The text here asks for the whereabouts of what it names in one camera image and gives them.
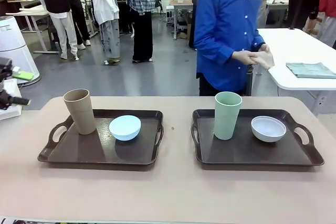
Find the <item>bowl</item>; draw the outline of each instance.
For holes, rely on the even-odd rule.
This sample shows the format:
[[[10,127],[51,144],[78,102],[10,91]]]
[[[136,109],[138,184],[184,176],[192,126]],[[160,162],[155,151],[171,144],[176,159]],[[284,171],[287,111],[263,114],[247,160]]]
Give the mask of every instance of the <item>bowl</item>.
[[[120,141],[135,138],[141,129],[141,121],[133,115],[123,115],[114,119],[109,126],[111,134]]]
[[[286,126],[278,119],[270,116],[253,118],[251,128],[255,137],[267,143],[279,141],[286,133]]]

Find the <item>blue shirt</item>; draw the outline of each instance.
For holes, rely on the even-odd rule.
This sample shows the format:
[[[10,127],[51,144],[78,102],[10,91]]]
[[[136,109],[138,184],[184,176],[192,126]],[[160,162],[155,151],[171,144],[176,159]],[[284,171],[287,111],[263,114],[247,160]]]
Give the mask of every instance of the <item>blue shirt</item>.
[[[247,66],[234,51],[256,51],[264,43],[257,30],[261,0],[198,0],[195,26],[197,73],[219,91],[239,91]]]

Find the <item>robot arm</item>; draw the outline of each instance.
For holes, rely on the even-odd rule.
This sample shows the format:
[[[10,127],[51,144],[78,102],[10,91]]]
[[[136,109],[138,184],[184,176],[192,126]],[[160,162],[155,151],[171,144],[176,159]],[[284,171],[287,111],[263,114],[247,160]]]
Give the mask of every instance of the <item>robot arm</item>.
[[[19,67],[12,66],[12,60],[0,57],[0,110],[7,110],[12,104],[30,104],[30,100],[13,97],[4,90],[4,80],[11,76],[18,79],[31,80],[34,75],[29,73],[22,74],[19,71]]]

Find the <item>green cup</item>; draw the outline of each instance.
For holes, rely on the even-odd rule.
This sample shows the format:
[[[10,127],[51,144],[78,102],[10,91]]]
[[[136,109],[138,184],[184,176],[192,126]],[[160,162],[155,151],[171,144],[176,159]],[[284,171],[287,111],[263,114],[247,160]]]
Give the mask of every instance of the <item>green cup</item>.
[[[221,140],[229,140],[233,136],[243,100],[232,92],[218,93],[215,100],[215,136]]]

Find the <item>tray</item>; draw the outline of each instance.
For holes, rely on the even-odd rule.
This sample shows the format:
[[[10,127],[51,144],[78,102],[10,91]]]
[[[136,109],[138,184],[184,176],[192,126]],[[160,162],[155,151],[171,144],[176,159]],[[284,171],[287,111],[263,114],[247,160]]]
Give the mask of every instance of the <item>tray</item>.
[[[275,143],[257,139],[251,130],[251,121],[256,116],[272,116],[285,124],[286,135]],[[223,141],[214,136],[215,110],[193,112],[192,138],[196,158],[203,165],[277,165],[319,166],[324,160],[314,146],[310,131],[294,121],[284,110],[241,110],[234,135]],[[296,128],[305,131],[309,143],[304,145]]]
[[[97,130],[80,135],[70,116],[53,128],[48,144],[38,160],[56,164],[106,164],[148,166],[157,158],[163,137],[163,114],[160,111],[143,110],[93,110]],[[109,131],[111,121],[122,115],[134,115],[141,120],[139,135],[127,142],[116,140]],[[67,129],[58,142],[55,132],[62,126]]]

